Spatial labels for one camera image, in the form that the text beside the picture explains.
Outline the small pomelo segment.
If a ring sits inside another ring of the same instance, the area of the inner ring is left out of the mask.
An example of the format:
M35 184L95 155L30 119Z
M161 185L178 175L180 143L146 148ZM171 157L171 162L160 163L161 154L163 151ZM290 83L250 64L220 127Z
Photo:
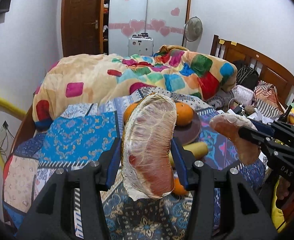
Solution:
M232 141L239 159L244 165L251 165L257 161L261 152L260 147L242 139L238 134L241 127L257 131L257 128L249 119L236 114L223 113L214 116L210 120L209 125L216 132Z

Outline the small orange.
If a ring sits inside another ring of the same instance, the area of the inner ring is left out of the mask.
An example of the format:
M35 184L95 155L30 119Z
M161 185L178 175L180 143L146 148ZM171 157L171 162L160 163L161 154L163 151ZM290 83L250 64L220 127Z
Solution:
M172 191L173 194L177 196L186 196L188 195L188 191L183 187L183 185L180 183L179 178L174 178L174 189Z

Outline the sugarcane stick piece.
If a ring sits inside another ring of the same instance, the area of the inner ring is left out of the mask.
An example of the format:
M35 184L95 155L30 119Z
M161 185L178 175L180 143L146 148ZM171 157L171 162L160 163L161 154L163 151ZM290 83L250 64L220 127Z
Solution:
M197 160L202 159L209 152L206 142L194 142L184 145L183 149L192 152Z

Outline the large orange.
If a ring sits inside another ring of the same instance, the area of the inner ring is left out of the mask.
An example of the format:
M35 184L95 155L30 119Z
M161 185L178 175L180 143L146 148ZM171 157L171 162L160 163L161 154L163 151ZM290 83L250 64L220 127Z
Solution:
M176 102L176 111L177 111L177 126L187 126L193 120L193 109L183 103L183 102Z

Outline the large pomelo segment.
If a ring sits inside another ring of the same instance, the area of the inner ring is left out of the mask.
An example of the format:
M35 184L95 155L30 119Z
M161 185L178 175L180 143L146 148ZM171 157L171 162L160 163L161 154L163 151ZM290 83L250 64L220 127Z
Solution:
M123 184L132 200L161 199L174 188L169 152L177 121L174 101L152 93L136 105L123 130Z

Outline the wooden headboard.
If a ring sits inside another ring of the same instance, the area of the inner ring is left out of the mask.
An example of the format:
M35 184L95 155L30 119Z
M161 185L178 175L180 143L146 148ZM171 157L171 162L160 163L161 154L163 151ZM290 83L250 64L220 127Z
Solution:
M243 61L259 74L259 79L275 85L279 103L287 107L294 102L294 75L263 53L214 35L210 54L229 62Z

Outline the black bag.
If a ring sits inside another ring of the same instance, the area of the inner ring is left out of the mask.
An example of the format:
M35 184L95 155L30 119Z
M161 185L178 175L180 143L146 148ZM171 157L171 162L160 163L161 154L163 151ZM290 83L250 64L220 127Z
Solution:
M247 66L242 60L234 61L233 64L237 68L236 85L241 85L254 91L259 80L258 72Z

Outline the purple plate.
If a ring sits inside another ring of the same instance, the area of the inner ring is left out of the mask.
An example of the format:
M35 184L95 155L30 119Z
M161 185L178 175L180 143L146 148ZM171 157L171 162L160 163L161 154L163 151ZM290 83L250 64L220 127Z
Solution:
M193 112L193 119L190 124L186 126L176 126L173 137L178 138L180 143L188 145L197 140L201 132L202 123L196 112Z

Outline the patterned bed sheet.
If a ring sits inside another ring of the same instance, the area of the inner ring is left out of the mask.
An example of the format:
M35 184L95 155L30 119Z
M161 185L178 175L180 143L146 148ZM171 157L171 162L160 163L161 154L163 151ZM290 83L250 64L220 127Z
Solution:
M78 170L93 161L100 164L96 174L101 202L111 239L183 239L190 217L192 196L173 193L159 200L133 201L123 186L118 168L121 149L113 147L123 132L123 114L134 102L151 93L168 96L196 110L202 128L197 143L205 142L205 161L218 170L238 161L230 140L209 127L217 113L197 97L143 87L98 106L92 103L69 105L44 133L22 142L4 168L3 214L14 236L35 198L57 169Z

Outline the standing fan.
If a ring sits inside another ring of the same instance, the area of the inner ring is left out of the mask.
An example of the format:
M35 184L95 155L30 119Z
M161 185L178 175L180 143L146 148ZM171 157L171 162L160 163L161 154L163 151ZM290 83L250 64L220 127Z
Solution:
M187 42L195 42L201 39L203 33L203 24L200 18L194 16L190 18L184 25L183 33L183 46L187 45Z

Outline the colourful patchwork blanket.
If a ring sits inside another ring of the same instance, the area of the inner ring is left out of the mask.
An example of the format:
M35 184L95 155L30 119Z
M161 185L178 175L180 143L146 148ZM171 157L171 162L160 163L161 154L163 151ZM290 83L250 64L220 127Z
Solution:
M63 57L35 91L32 117L38 128L47 128L68 105L102 105L141 87L159 87L206 101L219 89L232 90L236 76L234 64L174 45L163 45L152 56Z

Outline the white suitcase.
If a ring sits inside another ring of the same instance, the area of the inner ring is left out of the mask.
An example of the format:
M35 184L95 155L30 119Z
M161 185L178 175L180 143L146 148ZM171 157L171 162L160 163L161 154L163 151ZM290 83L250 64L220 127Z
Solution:
M151 56L153 55L153 47L154 40L148 33L132 35L128 41L128 55Z

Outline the wardrobe with heart stickers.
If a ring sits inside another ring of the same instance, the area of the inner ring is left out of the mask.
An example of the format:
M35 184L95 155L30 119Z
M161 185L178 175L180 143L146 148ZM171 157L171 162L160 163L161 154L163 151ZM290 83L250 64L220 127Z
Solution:
M130 56L129 39L147 33L153 51L183 44L189 0L109 0L108 52Z

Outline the brown wooden door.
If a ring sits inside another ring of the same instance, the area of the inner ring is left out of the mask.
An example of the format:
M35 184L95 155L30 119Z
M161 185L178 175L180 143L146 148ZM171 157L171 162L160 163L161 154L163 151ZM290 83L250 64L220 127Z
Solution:
M103 0L62 0L63 56L103 52Z

